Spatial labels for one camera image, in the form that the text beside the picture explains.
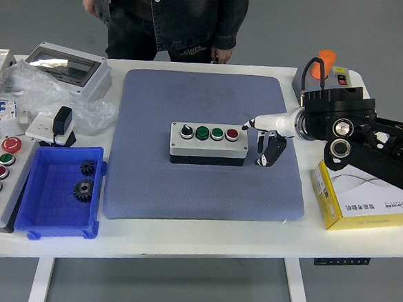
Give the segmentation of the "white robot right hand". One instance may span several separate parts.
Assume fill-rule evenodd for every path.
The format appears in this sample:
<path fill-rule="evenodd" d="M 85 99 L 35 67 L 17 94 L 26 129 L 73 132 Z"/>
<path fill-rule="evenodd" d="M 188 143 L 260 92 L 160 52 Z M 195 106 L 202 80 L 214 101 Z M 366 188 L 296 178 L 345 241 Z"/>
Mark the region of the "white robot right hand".
<path fill-rule="evenodd" d="M 298 137 L 297 120 L 303 109 L 281 114 L 265 114 L 256 116 L 241 127 L 242 130 L 254 128 L 257 130 L 257 152 L 261 157 L 255 160 L 255 165 L 271 167 L 287 146 L 287 137 Z"/>

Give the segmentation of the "person's left hand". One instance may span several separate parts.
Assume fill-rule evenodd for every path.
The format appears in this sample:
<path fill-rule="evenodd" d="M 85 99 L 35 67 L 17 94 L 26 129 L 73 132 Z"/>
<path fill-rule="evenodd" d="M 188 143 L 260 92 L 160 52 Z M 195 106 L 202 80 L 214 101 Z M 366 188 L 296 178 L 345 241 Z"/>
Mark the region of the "person's left hand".
<path fill-rule="evenodd" d="M 231 49 L 220 49 L 212 46 L 210 48 L 211 53 L 211 62 L 212 63 L 219 63 L 219 64 L 226 64 L 231 59 L 233 55 L 234 48 Z"/>

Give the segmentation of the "person's right hand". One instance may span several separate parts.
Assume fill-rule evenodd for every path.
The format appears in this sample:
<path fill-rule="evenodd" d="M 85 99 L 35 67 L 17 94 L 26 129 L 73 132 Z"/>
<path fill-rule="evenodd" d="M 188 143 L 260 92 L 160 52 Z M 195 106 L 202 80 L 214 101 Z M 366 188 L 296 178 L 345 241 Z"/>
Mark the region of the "person's right hand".
<path fill-rule="evenodd" d="M 82 6 L 88 14 L 97 18 L 97 12 L 95 9 L 95 0 L 82 0 Z"/>

